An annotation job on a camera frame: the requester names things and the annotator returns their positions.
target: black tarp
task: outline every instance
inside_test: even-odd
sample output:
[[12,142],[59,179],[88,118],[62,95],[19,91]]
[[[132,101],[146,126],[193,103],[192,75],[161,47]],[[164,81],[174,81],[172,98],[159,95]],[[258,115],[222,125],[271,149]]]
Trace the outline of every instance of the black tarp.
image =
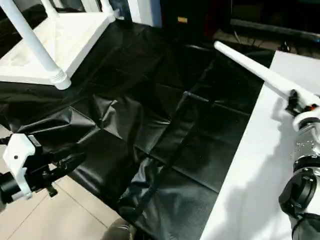
[[[255,50],[269,67],[274,52]],[[212,44],[121,21],[71,80],[0,82],[0,124],[47,150],[79,143],[75,181],[155,240],[199,239],[262,81]]]

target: tile floor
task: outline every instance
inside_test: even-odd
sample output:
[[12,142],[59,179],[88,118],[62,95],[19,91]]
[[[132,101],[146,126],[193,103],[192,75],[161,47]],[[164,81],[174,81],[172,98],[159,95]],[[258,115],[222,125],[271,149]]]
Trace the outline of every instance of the tile floor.
[[[0,125],[0,138],[10,133]],[[0,172],[8,170],[2,159]],[[55,183],[58,195],[45,190],[19,199],[0,214],[0,240],[100,240],[118,214],[69,177]]]

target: white rod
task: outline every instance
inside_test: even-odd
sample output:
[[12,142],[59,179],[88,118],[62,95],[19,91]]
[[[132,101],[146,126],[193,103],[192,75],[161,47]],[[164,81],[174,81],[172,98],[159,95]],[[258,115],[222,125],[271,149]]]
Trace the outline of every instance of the white rod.
[[35,57],[49,73],[51,82],[59,90],[67,89],[71,85],[67,74],[50,57],[15,3],[12,0],[0,0],[0,6],[32,50]]
[[41,0],[41,2],[43,4],[45,12],[49,18],[58,18],[59,17],[59,14],[57,13],[54,6],[52,6],[50,0]]
[[249,57],[237,52],[236,50],[228,47],[227,45],[216,41],[214,48],[223,53],[236,63],[240,64],[245,69],[249,70],[253,74],[257,75],[262,80],[268,82],[274,88],[278,89],[285,95],[289,96],[292,89],[296,90],[306,105],[317,104],[320,106],[320,98],[314,95],[312,92],[304,89],[298,84],[286,79],[278,73],[270,70],[269,68],[261,65],[260,63],[250,59]]

